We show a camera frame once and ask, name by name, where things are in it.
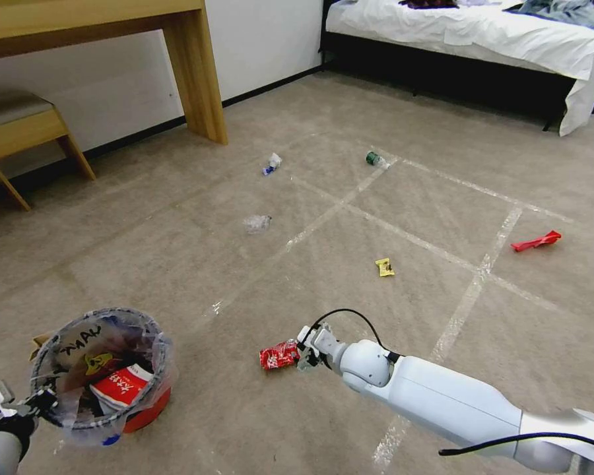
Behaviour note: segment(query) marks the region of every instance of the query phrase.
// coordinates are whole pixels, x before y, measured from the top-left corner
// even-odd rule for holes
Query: plastic bottle
[[[385,158],[381,157],[376,152],[368,152],[367,157],[365,157],[365,161],[370,165],[382,168],[383,170],[388,170],[389,167],[391,167],[391,165],[387,163],[387,160],[385,160]]]
[[[279,168],[279,166],[282,164],[282,159],[281,157],[274,153],[273,155],[271,155],[271,157],[269,158],[269,166],[266,168],[262,169],[262,174],[263,175],[270,175],[271,173],[273,173],[277,168]]]

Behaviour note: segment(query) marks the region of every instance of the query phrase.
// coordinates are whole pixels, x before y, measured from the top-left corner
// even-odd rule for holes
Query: white bedsheet
[[[563,137],[585,125],[594,106],[594,31],[502,11],[514,3],[414,10],[398,0],[342,0],[330,8],[326,31],[576,79],[566,97]]]

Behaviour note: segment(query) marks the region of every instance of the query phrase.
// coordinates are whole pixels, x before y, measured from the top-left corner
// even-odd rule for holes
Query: chair leg
[[[22,195],[18,193],[18,191],[11,185],[11,182],[4,176],[4,174],[0,171],[0,183],[7,189],[9,194],[15,198],[15,201],[20,203],[20,206],[24,209],[24,211],[31,211],[31,207],[28,203],[22,198]]]
[[[81,172],[84,174],[84,176],[94,180],[96,176],[94,175],[92,168],[90,168],[88,160],[86,160],[84,154],[81,152],[81,150],[79,150],[79,147],[75,143],[72,134],[68,132],[66,135],[58,137],[56,140],[61,149],[64,151],[66,157],[73,157],[77,161],[77,164],[79,165],[79,168],[81,169]]]

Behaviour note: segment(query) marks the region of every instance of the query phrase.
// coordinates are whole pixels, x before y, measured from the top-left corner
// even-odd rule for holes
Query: desk leg
[[[222,100],[204,8],[178,13],[163,33],[176,77],[187,128],[227,144]]]

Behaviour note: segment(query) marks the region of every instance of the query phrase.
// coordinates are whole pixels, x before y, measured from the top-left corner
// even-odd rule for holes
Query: beige carpet
[[[30,337],[111,305],[152,315],[180,369],[151,426],[83,449],[42,423],[21,473],[529,473],[441,459],[449,443],[324,367],[260,370],[260,348],[340,306],[526,410],[594,412],[594,119],[560,139],[333,73],[225,113],[228,146],[179,128],[94,160],[93,183],[29,193],[31,213],[0,201],[0,378],[24,395]],[[263,177],[272,152],[284,163]],[[273,217],[267,232],[246,234],[251,214]],[[509,247],[551,229],[553,246]],[[394,277],[378,278],[382,257]]]

